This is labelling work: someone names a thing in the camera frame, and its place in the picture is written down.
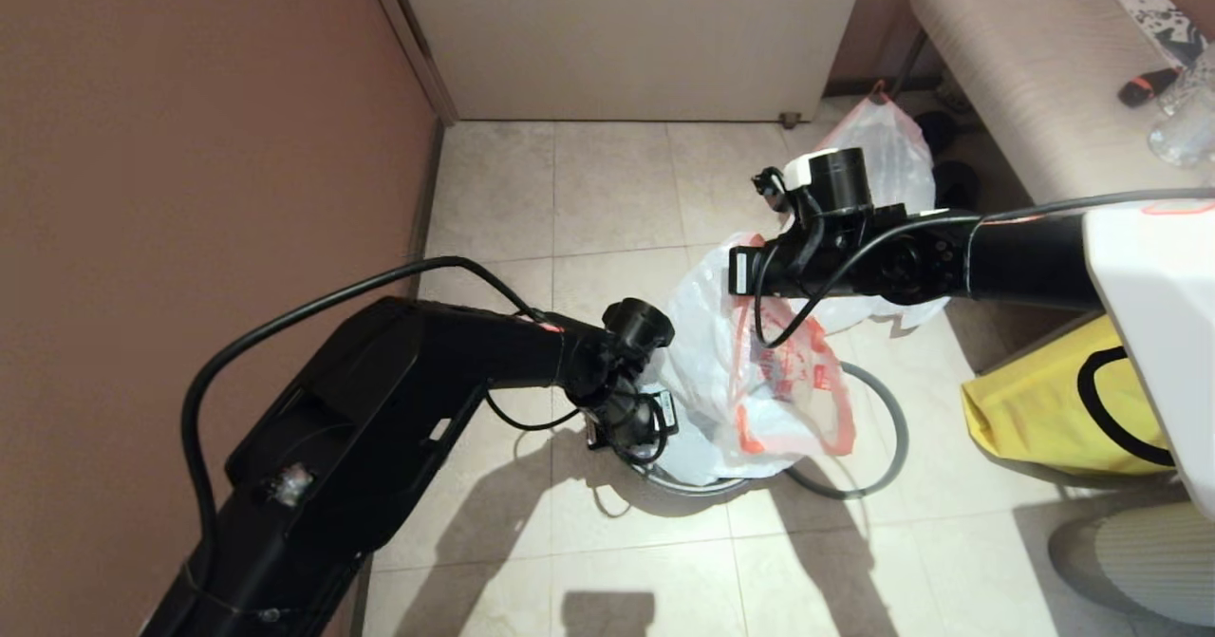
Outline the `white door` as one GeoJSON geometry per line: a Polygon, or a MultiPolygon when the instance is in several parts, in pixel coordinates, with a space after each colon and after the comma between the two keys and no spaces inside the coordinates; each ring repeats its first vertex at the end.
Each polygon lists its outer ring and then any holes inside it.
{"type": "Polygon", "coordinates": [[[464,122],[809,118],[857,0],[406,0],[464,122]]]}

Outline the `translucent white trash bag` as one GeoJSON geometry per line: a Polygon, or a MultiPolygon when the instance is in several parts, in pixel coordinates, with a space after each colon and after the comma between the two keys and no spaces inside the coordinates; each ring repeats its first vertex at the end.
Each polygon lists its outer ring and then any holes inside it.
{"type": "Polygon", "coordinates": [[[821,325],[808,318],[781,346],[761,346],[757,329],[776,337],[793,321],[793,305],[756,305],[729,291],[731,249],[762,244],[759,233],[730,235],[665,304],[674,339],[656,356],[652,378],[669,391],[680,425],[659,460],[677,481],[775,477],[804,457],[854,450],[850,391],[821,325]]]}

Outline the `grey ribbed rounded object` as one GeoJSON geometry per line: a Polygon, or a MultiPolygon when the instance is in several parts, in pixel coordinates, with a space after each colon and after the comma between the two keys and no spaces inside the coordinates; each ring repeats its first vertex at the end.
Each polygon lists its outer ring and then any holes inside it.
{"type": "Polygon", "coordinates": [[[1067,523],[1051,532],[1047,554],[1094,603],[1215,628],[1215,522],[1189,502],[1067,523]]]}

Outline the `beige door frame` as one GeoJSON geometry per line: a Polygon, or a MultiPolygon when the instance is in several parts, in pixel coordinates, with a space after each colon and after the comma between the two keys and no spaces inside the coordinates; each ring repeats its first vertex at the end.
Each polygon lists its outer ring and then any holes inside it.
{"type": "Polygon", "coordinates": [[[439,122],[442,122],[443,126],[454,126],[460,122],[458,109],[439,74],[437,62],[409,0],[379,0],[379,4],[392,32],[399,36],[399,44],[405,50],[414,75],[420,80],[422,92],[426,95],[431,109],[437,113],[439,122]]]}

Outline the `black slipper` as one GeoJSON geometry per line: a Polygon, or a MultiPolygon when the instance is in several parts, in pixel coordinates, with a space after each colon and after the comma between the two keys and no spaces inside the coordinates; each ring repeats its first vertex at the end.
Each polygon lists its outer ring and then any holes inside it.
{"type": "Polygon", "coordinates": [[[915,115],[914,122],[920,126],[925,145],[933,158],[940,157],[951,147],[959,135],[956,119],[944,112],[944,109],[932,109],[915,115]]]}
{"type": "Polygon", "coordinates": [[[962,160],[940,160],[932,169],[936,184],[936,208],[961,212],[978,209],[981,177],[962,160]]]}

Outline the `used translucent orange-drawstring trash bag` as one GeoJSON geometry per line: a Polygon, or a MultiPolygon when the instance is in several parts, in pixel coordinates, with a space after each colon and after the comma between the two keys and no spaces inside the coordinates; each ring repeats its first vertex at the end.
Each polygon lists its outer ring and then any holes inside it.
{"type": "MultiPolygon", "coordinates": [[[[911,214],[936,208],[932,157],[920,126],[885,94],[868,95],[833,126],[813,152],[859,147],[868,169],[869,195],[875,205],[906,205],[911,214]]],[[[880,295],[829,298],[812,317],[827,334],[850,329],[868,320],[893,317],[903,329],[916,328],[943,312],[950,298],[902,308],[880,295]]]]}

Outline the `beige bench with metal legs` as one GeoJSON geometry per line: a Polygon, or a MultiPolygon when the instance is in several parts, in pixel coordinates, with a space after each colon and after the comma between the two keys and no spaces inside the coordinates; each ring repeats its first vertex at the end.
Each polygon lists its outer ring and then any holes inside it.
{"type": "Polygon", "coordinates": [[[1118,0],[908,0],[1036,203],[1211,184],[1151,153],[1158,105],[1118,98],[1166,57],[1118,0]]]}

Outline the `black and white brochure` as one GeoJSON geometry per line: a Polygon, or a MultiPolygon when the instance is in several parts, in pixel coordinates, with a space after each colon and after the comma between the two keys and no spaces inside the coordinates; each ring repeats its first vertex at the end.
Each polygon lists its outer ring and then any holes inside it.
{"type": "Polygon", "coordinates": [[[1171,0],[1117,1],[1168,64],[1189,69],[1206,52],[1209,41],[1204,33],[1171,0]]]}

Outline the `yellow bag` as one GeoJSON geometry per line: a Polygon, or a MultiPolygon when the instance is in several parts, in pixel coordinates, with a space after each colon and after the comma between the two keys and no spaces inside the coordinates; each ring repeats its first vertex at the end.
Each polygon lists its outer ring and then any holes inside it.
{"type": "Polygon", "coordinates": [[[1102,315],[963,383],[974,442],[1006,462],[1068,477],[1154,477],[1176,469],[1128,349],[1102,315]]]}

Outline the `black and orange remote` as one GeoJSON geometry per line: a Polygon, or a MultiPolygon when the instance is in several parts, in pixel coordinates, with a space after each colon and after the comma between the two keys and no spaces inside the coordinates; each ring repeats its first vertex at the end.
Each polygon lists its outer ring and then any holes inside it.
{"type": "Polygon", "coordinates": [[[1119,89],[1118,101],[1132,109],[1151,103],[1166,92],[1166,89],[1171,88],[1181,73],[1180,67],[1166,67],[1166,69],[1151,71],[1151,73],[1131,78],[1119,89]]]}

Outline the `black trash bin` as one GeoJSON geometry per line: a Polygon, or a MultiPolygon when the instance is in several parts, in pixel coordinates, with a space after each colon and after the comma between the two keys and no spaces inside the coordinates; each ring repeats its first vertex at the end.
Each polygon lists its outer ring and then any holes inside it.
{"type": "Polygon", "coordinates": [[[672,474],[661,468],[656,462],[639,463],[638,460],[622,460],[622,462],[626,468],[632,469],[638,477],[642,477],[643,481],[648,481],[652,487],[665,491],[665,494],[673,494],[686,498],[711,498],[742,494],[753,481],[751,478],[716,478],[710,484],[686,484],[686,481],[672,477],[672,474]]]}

